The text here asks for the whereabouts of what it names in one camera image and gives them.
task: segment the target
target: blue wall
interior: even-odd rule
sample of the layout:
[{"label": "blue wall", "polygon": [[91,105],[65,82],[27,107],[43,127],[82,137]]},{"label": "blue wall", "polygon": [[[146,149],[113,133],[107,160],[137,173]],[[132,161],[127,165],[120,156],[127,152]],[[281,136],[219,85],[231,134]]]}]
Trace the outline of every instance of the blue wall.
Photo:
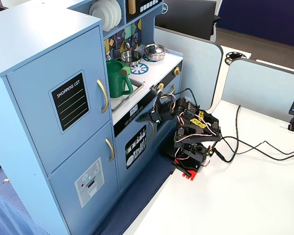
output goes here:
[{"label": "blue wall", "polygon": [[294,0],[223,0],[218,27],[294,46]]}]

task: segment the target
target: tile backsplash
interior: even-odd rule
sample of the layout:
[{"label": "tile backsplash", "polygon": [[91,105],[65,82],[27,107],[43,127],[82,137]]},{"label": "tile backsplash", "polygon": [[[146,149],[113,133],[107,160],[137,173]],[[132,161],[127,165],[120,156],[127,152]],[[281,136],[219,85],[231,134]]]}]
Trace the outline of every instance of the tile backsplash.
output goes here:
[{"label": "tile backsplash", "polygon": [[120,49],[121,53],[127,50],[125,42],[130,44],[130,50],[134,50],[142,44],[142,19],[104,40],[106,55],[110,55],[113,60],[115,49]]}]

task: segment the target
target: gray partition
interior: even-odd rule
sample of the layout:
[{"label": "gray partition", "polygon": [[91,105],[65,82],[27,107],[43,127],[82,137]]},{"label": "gray partition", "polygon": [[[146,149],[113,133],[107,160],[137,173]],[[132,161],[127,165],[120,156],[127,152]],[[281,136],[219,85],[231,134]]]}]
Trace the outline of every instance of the gray partition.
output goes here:
[{"label": "gray partition", "polygon": [[222,100],[289,122],[294,72],[237,59],[230,65]]},{"label": "gray partition", "polygon": [[[184,55],[181,90],[191,88],[201,109],[208,110],[213,102],[222,48],[204,39],[158,27],[155,28],[155,43]],[[184,96],[193,102],[189,92]]]}]

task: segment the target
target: green watering can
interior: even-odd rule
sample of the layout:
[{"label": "green watering can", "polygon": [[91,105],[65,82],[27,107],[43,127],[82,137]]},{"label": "green watering can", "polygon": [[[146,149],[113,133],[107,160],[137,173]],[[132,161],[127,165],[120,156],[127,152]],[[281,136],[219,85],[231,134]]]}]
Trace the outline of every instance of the green watering can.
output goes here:
[{"label": "green watering can", "polygon": [[109,60],[107,61],[107,70],[111,98],[133,93],[133,86],[128,78],[128,75],[131,74],[130,67],[121,61]]}]

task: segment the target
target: black bracket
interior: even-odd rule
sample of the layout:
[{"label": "black bracket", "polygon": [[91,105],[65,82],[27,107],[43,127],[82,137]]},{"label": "black bracket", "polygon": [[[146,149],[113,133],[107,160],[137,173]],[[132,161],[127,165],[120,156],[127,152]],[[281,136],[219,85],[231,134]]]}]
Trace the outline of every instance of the black bracket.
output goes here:
[{"label": "black bracket", "polygon": [[289,127],[288,127],[289,131],[294,131],[294,117],[291,119]]}]

